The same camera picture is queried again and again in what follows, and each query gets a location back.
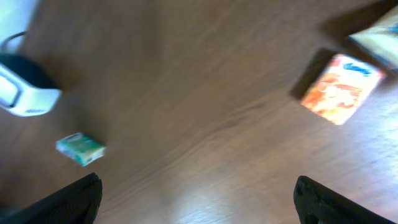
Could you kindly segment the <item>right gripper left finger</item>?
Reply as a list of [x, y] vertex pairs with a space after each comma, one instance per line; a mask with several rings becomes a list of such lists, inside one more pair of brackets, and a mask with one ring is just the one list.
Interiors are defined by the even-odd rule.
[[91, 173], [23, 210], [1, 217], [1, 224], [93, 224], [102, 196], [102, 181]]

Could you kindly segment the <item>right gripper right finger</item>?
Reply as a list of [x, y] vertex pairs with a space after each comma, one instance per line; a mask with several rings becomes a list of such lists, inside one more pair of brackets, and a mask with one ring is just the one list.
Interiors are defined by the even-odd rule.
[[394, 224], [304, 175], [295, 184], [294, 205], [300, 223]]

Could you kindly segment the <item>teal tissue pack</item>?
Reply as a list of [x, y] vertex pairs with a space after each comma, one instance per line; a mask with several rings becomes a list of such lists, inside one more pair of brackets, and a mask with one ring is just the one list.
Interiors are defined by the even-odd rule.
[[56, 150], [83, 167], [103, 157], [106, 150], [105, 146], [81, 132], [58, 140], [55, 147]]

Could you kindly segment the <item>orange tissue pack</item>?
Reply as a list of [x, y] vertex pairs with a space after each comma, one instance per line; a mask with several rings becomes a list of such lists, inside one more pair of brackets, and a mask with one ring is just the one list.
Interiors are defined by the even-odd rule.
[[335, 125], [342, 125], [385, 76], [368, 63], [336, 54], [306, 91], [301, 105]]

